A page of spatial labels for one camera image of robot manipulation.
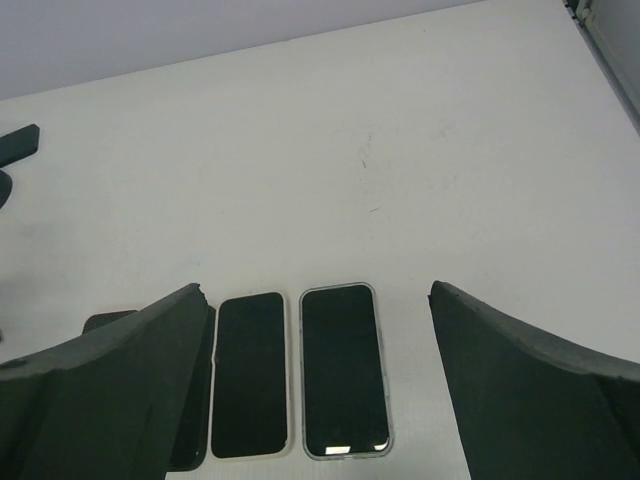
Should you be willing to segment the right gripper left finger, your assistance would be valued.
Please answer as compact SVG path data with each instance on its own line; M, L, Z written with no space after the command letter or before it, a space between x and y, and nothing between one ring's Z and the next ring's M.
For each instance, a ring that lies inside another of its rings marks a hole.
M164 478L208 313L191 283L3 363L2 478Z

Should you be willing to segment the pink-cased phone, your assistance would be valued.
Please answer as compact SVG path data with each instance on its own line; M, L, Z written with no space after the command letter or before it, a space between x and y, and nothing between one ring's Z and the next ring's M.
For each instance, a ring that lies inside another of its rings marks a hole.
M83 326L82 334L86 334L97 328L103 327L105 325L109 325L119 319L132 315L134 313L136 313L136 310L124 310L124 311L107 312L107 313L99 313L99 314L92 315L86 320Z

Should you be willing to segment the black phone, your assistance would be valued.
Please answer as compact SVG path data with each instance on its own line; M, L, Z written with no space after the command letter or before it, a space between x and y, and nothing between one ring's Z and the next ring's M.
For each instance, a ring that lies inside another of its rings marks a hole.
M168 472L193 471L202 464L206 455L215 318L216 310L209 306Z

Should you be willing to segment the white-cased phone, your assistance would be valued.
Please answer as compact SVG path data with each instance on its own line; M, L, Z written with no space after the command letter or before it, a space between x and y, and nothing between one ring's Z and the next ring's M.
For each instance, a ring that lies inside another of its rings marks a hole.
M287 311L279 292L217 313L210 445L220 460L276 456L291 443Z

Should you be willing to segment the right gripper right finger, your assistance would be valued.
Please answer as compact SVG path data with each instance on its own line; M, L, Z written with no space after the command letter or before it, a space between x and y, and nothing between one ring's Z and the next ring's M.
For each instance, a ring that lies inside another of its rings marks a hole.
M446 282L428 299L471 478L638 478L638 364Z

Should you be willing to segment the black round-base phone mount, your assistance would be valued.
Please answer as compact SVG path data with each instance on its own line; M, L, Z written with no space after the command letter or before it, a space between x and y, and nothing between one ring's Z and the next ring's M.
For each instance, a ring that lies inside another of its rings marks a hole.
M3 208L10 198L12 189L12 178L4 171L0 171L0 208Z

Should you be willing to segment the black phone stand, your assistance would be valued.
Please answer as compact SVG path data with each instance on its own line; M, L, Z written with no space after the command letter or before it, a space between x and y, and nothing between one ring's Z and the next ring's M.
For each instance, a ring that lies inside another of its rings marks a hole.
M4 168L37 153L40 132L41 129L38 125L31 124L2 136L0 138L0 167Z

